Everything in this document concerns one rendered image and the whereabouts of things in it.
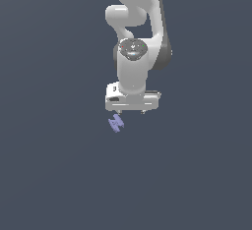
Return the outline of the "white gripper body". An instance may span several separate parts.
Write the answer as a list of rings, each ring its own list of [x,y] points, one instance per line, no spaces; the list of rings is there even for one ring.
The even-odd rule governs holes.
[[[157,90],[146,90],[140,95],[124,94],[119,89],[119,82],[106,87],[105,109],[122,112],[124,110],[140,110],[147,112],[158,108],[161,93]]]

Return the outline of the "small lavender blue object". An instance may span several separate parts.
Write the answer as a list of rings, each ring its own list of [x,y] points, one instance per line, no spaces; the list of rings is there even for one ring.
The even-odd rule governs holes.
[[[124,122],[118,114],[114,114],[113,118],[108,120],[108,123],[115,133],[119,133],[120,127],[124,127]]]

